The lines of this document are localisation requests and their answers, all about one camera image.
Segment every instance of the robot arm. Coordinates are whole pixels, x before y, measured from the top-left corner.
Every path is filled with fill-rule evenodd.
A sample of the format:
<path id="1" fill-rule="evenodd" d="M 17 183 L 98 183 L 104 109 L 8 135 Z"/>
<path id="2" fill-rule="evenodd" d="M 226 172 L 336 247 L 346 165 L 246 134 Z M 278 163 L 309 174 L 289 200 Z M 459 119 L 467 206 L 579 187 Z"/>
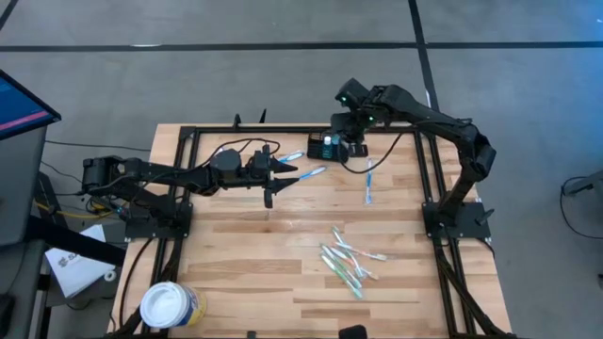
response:
<path id="1" fill-rule="evenodd" d="M 352 78 L 335 99 L 350 112 L 333 114 L 331 126 L 349 143 L 362 143 L 368 128 L 377 123 L 389 126 L 393 121 L 407 121 L 421 132 L 454 143 L 461 162 L 461 176 L 437 207 L 437 222 L 454 227 L 464 197 L 475 183 L 488 176 L 492 168 L 497 152 L 488 138 L 471 121 L 454 119 L 432 110 L 396 85 L 375 86 L 368 90 Z"/>
<path id="2" fill-rule="evenodd" d="M 220 152 L 193 169 L 177 169 L 142 161 L 138 158 L 122 159 L 106 156 L 84 160 L 82 193 L 92 197 L 118 197 L 136 205 L 148 206 L 156 217 L 172 217 L 177 203 L 167 195 L 156 195 L 139 183 L 157 183 L 183 187 L 194 194 L 212 196 L 220 188 L 261 186 L 265 190 L 264 204 L 272 208 L 272 194 L 297 182 L 297 178 L 271 178 L 271 173 L 297 170 L 270 156 L 269 146 L 255 151 L 250 161 L 243 165 L 235 150 Z"/>

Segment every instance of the wooden table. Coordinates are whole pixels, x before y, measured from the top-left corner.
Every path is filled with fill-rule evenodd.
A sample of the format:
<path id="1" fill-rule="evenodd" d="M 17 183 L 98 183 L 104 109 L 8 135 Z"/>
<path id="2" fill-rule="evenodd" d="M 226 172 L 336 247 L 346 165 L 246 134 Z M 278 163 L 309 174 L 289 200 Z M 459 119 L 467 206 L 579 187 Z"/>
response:
<path id="1" fill-rule="evenodd" d="M 173 164 L 180 126 L 157 127 L 152 162 Z M 242 137 L 280 141 L 277 155 L 304 150 L 307 138 L 300 134 L 204 134 L 198 162 L 222 142 Z M 394 137 L 367 135 L 370 155 L 380 159 Z M 242 154 L 243 161 L 261 144 L 250 145 Z M 437 198 L 427 142 L 424 145 Z M 460 173 L 456 149 L 439 140 L 439 150 L 451 187 Z M 171 336 L 244 337 L 247 331 L 257 331 L 259 337 L 336 337 L 338 329 L 363 324 L 370 337 L 448 337 L 432 242 L 424 234 L 420 212 L 424 195 L 413 136 L 403 136 L 374 171 L 371 205 L 364 205 L 365 175 L 305 157 L 291 164 L 300 168 L 292 175 L 323 164 L 329 168 L 279 193 L 271 210 L 264 208 L 260 188 L 221 190 L 212 198 L 191 196 L 194 220 L 184 243 L 178 282 L 205 293 L 208 307 L 199 324 L 173 329 Z M 351 159 L 348 164 L 364 169 L 366 160 Z M 149 188 L 156 193 L 167 189 Z M 476 197 L 474 189 L 469 198 Z M 333 225 L 353 246 L 390 258 L 387 262 L 360 259 L 381 277 L 364 282 L 363 300 L 355 300 L 318 257 L 318 245 L 334 241 Z M 130 270 L 144 242 L 139 239 L 128 246 L 123 272 Z M 510 331 L 492 253 L 475 240 L 462 240 L 460 248 L 470 292 L 495 324 Z M 149 287 L 155 249 L 156 240 L 133 273 L 125 318 Z M 460 301 L 456 293 L 453 296 L 462 331 Z M 113 308 L 116 319 L 119 302 L 116 299 Z"/>

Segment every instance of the monitor screen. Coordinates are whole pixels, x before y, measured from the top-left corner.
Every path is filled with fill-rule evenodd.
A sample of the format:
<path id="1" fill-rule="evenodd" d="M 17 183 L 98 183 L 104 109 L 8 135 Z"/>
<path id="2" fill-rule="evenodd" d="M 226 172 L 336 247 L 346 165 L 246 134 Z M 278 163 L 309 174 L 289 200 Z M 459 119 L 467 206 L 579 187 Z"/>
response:
<path id="1" fill-rule="evenodd" d="M 13 81 L 0 76 L 0 139 L 46 125 L 56 117 L 49 107 L 44 108 L 44 103 Z"/>

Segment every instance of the pile of toothbrushes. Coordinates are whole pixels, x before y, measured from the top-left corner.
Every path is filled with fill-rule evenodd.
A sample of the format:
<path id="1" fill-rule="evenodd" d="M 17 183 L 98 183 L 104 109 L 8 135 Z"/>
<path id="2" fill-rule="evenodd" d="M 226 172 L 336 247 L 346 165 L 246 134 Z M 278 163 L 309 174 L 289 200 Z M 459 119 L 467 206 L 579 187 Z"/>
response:
<path id="1" fill-rule="evenodd" d="M 348 286 L 357 299 L 362 299 L 362 280 L 366 278 L 379 280 L 379 277 L 360 266 L 355 255 L 364 255 L 381 261 L 386 261 L 387 257 L 383 254 L 369 253 L 352 247 L 343 239 L 336 226 L 333 227 L 333 235 L 335 236 L 333 246 L 320 244 L 322 249 L 320 258 Z"/>

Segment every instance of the white container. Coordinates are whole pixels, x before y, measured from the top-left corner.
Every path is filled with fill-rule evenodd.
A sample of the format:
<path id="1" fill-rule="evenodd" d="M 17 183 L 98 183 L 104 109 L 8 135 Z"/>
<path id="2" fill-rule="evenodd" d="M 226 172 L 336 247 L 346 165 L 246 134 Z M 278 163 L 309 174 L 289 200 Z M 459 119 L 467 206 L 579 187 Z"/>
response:
<path id="1" fill-rule="evenodd" d="M 142 320 L 150 327 L 168 329 L 191 326 L 201 319 L 207 304 L 193 289 L 173 282 L 156 283 L 140 304 Z"/>

